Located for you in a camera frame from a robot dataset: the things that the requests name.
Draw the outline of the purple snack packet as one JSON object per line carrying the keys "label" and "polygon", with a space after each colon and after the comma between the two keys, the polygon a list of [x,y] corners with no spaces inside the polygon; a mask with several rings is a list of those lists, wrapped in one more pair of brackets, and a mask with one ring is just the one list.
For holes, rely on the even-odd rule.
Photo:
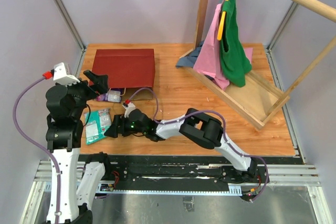
{"label": "purple snack packet", "polygon": [[107,93],[99,95],[96,98],[96,101],[120,103],[121,95],[122,95],[121,89],[110,89]]}

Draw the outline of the green shirt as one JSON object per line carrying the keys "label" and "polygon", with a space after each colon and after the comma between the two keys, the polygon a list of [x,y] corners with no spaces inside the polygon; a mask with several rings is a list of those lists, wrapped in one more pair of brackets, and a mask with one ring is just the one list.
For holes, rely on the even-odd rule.
{"label": "green shirt", "polygon": [[241,88],[246,84],[245,74],[252,70],[252,65],[239,40],[236,18],[237,6],[235,5],[224,28],[225,35],[219,41],[219,59],[224,77],[231,84]]}

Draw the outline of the yellow hanger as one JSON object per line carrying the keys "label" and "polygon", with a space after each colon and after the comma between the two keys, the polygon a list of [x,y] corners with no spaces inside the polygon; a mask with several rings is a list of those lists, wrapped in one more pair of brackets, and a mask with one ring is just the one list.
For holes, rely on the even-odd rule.
{"label": "yellow hanger", "polygon": [[224,28],[226,27],[226,23],[228,20],[228,17],[232,14],[233,9],[236,5],[236,0],[222,0],[221,1],[221,14],[220,14],[220,20],[218,24],[218,32],[217,32],[217,40],[220,41],[223,39]]}

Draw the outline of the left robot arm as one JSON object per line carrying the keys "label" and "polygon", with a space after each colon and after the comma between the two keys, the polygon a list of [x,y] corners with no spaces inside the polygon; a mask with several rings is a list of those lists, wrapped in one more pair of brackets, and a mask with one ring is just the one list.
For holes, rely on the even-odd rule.
{"label": "left robot arm", "polygon": [[87,101],[108,90],[108,76],[84,71],[92,82],[66,73],[46,92],[47,149],[52,157],[52,188],[46,223],[92,223],[92,203],[101,180],[112,175],[109,156],[88,156],[81,181],[77,164],[83,132],[82,112]]}

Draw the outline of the pink shirt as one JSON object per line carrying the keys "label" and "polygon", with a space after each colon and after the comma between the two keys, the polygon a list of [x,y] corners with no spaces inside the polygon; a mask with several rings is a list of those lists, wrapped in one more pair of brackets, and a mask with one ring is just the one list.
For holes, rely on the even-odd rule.
{"label": "pink shirt", "polygon": [[[193,69],[198,73],[210,77],[222,90],[225,90],[231,83],[228,79],[224,77],[219,59],[220,51],[219,41],[217,40],[217,32],[221,10],[221,4],[218,4],[216,6],[210,28],[205,37],[201,52],[196,60]],[[253,49],[251,47],[243,47],[243,49],[251,63]]]}

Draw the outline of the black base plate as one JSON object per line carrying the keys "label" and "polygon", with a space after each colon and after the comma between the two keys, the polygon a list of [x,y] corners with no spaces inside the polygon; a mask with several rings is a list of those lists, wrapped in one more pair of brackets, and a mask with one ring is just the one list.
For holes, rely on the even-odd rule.
{"label": "black base plate", "polygon": [[219,193],[229,185],[269,182],[264,164],[252,159],[251,168],[241,172],[221,156],[137,156],[82,154],[81,162],[100,162],[107,166],[102,177],[103,192],[107,183],[117,181],[116,191],[141,193]]}

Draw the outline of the wooden clothes rack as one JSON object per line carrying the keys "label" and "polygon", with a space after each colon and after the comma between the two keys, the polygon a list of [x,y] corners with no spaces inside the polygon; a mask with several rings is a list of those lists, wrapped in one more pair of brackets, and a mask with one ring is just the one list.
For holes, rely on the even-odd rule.
{"label": "wooden clothes rack", "polygon": [[[335,21],[335,8],[325,3],[318,0],[291,1],[330,21]],[[193,68],[187,67],[186,71],[226,102],[256,129],[260,130],[285,105],[290,98],[289,94],[334,47],[335,39],[332,39],[285,92],[253,70],[246,74],[246,85],[244,87],[239,88],[231,84],[225,90],[222,90],[213,81],[205,75],[196,72]]]}

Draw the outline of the blue-grey cloth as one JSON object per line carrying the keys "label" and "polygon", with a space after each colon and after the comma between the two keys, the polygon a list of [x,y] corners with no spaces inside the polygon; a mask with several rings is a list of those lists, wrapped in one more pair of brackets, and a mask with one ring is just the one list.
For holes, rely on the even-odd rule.
{"label": "blue-grey cloth", "polygon": [[175,67],[176,68],[181,68],[181,67],[193,68],[198,56],[200,55],[203,43],[204,41],[201,41],[194,50],[190,51],[185,56],[180,58],[178,62],[176,63]]}

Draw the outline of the red paper bag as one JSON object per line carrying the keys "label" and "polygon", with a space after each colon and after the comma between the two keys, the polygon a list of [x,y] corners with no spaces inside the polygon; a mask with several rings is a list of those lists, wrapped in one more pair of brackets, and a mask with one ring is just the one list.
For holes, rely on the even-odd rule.
{"label": "red paper bag", "polygon": [[141,88],[154,88],[154,49],[98,49],[92,72],[106,74],[108,87],[125,101]]}

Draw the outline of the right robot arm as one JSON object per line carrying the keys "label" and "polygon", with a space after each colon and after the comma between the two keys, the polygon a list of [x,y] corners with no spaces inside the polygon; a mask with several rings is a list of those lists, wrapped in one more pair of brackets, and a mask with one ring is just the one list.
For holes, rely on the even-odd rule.
{"label": "right robot arm", "polygon": [[189,108],[186,114],[171,120],[149,118],[139,109],[115,115],[104,133],[107,137],[138,134],[159,142],[185,136],[198,146],[221,153],[237,171],[238,177],[250,182],[257,175],[257,158],[244,152],[226,133],[225,119],[217,112]]}

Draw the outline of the teal Fox's candy packet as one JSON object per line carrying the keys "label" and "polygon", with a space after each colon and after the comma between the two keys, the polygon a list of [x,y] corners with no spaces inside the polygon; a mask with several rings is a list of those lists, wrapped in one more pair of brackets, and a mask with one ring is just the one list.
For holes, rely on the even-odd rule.
{"label": "teal Fox's candy packet", "polygon": [[96,143],[106,136],[104,133],[111,126],[110,109],[86,112],[85,117],[85,134],[86,144]]}

